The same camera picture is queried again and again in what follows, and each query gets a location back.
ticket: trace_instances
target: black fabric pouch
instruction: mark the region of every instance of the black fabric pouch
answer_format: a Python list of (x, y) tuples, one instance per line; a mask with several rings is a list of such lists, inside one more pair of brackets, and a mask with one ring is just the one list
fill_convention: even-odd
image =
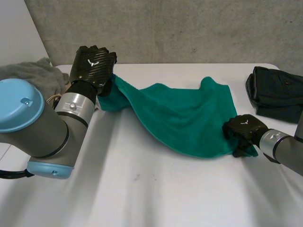
[(255, 67), (246, 81), (257, 115), (298, 123), (303, 110), (303, 77)]

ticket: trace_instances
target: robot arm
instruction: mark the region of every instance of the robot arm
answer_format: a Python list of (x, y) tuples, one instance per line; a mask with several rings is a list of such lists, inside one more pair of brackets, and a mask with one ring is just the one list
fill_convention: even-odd
[(303, 113), (295, 135), (292, 137), (275, 129), (268, 129), (265, 124), (250, 114), (231, 118), (223, 127), (224, 136), (231, 135), (239, 139), (234, 156), (241, 156), (241, 150), (257, 145), (271, 161), (283, 164), (303, 176)]
[(96, 97), (110, 92), (115, 63), (116, 53), (106, 48), (80, 47), (71, 69), (71, 87), (55, 110), (26, 81), (0, 81), (0, 93), (13, 97), (3, 103), (8, 108), (0, 110), (0, 140), (31, 156), (27, 176), (66, 179), (71, 175)]

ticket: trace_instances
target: light blue cap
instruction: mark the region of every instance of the light blue cap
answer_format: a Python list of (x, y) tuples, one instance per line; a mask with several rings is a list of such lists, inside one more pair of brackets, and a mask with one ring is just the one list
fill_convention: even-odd
[(73, 169), (74, 167), (72, 166), (64, 166), (45, 162), (28, 161), (27, 163), (27, 170), (31, 174), (56, 179), (69, 178)]
[(43, 112), (42, 94), (22, 79), (0, 81), (0, 133), (21, 130)]

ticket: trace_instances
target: black cable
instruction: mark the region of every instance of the black cable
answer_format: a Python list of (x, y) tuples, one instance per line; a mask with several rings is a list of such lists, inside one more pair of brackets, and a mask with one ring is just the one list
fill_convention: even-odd
[(23, 177), (31, 177), (34, 176), (34, 174), (31, 174), (28, 172), (27, 169), (24, 171), (5, 171), (0, 170), (0, 178), (2, 179), (19, 179)]

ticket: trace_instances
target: white logo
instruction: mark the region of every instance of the white logo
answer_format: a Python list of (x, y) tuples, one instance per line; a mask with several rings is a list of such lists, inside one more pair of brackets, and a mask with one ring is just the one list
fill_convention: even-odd
[(97, 65), (99, 62), (96, 63), (91, 63), (89, 59), (87, 59), (87, 61), (89, 62), (89, 64), (93, 67), (94, 65)]
[(247, 120), (246, 122), (244, 122), (244, 123), (240, 123), (240, 124), (248, 124), (248, 120)]

